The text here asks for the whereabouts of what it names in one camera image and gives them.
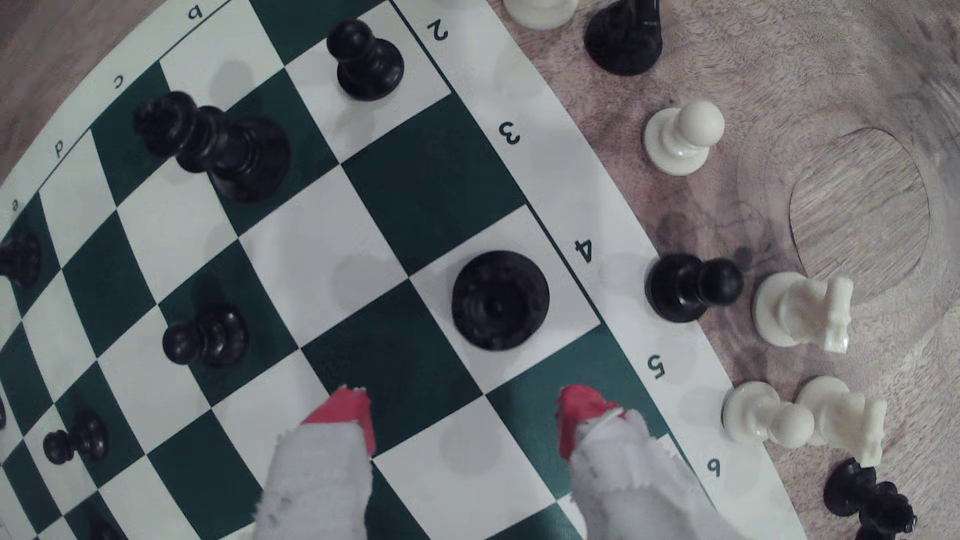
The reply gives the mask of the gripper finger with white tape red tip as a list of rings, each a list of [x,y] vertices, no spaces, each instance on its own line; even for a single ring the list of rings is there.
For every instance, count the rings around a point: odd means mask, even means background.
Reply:
[[[558,453],[588,539],[743,538],[640,411],[583,384],[563,387],[557,405]]]
[[[371,399],[342,386],[278,438],[255,539],[367,539],[376,438]]]

